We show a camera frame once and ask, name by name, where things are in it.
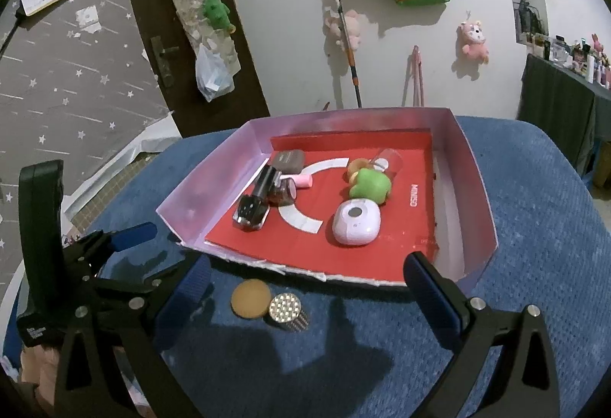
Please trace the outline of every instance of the pink plush toy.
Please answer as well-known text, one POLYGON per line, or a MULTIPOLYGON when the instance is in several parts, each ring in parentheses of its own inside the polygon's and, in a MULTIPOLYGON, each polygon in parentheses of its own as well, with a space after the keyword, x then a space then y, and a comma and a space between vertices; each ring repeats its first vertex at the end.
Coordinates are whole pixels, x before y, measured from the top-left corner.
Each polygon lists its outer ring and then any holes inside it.
MULTIPOLYGON (((350 10, 344 13, 344 16, 346 17, 346 26, 348 27, 348 39, 350 40, 350 46, 352 47, 353 51, 356 51, 359 49, 360 45, 360 24, 358 21, 359 14, 354 10, 350 10)), ((338 16, 329 14, 325 18, 325 25, 329 28, 331 34, 337 37, 335 44, 341 46, 341 49, 345 51, 346 47, 343 43, 340 23, 341 21, 338 16)))
POLYGON ((462 47, 462 52, 467 55, 470 60, 478 60, 488 64, 488 48, 484 44, 486 38, 482 31, 482 23, 462 22, 460 24, 463 40, 466 44, 462 47))
POLYGON ((594 41, 594 44, 592 46, 594 50, 598 51, 598 53, 602 53, 605 47, 602 44, 600 44, 600 42, 598 42, 598 36, 596 34, 592 34, 592 39, 594 41))

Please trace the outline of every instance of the metal screw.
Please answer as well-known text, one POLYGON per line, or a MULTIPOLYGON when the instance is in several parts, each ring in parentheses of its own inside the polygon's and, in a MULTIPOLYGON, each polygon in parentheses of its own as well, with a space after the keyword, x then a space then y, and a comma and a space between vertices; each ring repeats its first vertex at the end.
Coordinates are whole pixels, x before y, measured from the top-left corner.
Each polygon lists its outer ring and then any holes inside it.
POLYGON ((535 306, 534 304, 529 304, 529 306, 526 308, 526 311, 528 311, 529 314, 534 317, 537 317, 541 314, 541 310, 539 309, 539 307, 535 306))
POLYGON ((144 306, 144 299, 143 298, 131 298, 129 300, 128 305, 132 309, 140 309, 142 306, 144 306))
POLYGON ((486 307, 486 301, 482 298, 471 298, 469 304, 478 311, 482 311, 486 307))
POLYGON ((87 306, 79 306, 78 308, 76 308, 74 315, 77 318, 84 318, 85 316, 87 316, 87 313, 89 313, 87 306))

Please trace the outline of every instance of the mop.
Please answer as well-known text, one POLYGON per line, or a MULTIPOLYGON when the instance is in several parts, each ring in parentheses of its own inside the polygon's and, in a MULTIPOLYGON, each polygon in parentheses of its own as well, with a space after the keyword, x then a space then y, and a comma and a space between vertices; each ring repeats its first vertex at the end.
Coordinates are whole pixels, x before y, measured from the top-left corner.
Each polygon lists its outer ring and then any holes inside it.
POLYGON ((340 15, 341 31, 343 32, 344 44, 346 45, 346 55, 348 56, 348 65, 350 65, 350 71, 352 71, 352 83, 354 84, 354 92, 356 93, 356 104, 359 108, 363 106, 360 103, 360 91, 359 91, 359 78, 356 76, 356 64, 354 63, 354 51, 350 45, 350 39, 348 38, 348 27, 346 26, 346 17, 343 14, 343 8, 341 7, 341 0, 335 0, 337 4, 337 13, 340 15))

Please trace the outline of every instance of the dark tablecloth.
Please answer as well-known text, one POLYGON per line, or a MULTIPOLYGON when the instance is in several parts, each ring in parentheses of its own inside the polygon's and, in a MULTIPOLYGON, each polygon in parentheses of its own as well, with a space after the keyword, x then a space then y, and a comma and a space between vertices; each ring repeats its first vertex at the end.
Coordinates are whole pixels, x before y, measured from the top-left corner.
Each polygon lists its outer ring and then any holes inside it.
POLYGON ((611 92, 529 54, 517 119, 543 130, 582 175, 594 138, 611 140, 611 92))
MULTIPOLYGON (((611 237, 579 176, 538 128, 459 117, 482 171, 499 249, 472 292, 495 308, 543 310, 557 362, 561 417, 574 418, 611 362, 611 237)), ((117 196, 92 229, 154 221, 157 238, 117 253, 107 272, 138 280, 176 262, 180 248, 155 215, 167 194, 228 135, 181 140, 117 196)), ((408 417, 450 359, 403 293, 326 285, 213 259, 213 292, 164 353, 207 418, 408 417), (286 333, 234 316, 242 278, 299 295, 310 328, 286 333)), ((462 416, 474 412, 491 351, 462 416)))

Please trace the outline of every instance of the pink cylinder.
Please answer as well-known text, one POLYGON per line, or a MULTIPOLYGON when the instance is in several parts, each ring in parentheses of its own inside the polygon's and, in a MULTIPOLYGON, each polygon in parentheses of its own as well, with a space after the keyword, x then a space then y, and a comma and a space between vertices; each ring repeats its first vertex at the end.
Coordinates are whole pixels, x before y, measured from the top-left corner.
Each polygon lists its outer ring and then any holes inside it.
POLYGON ((312 176, 311 175, 282 175, 280 178, 292 178, 295 182, 297 189, 309 189, 312 187, 312 176))

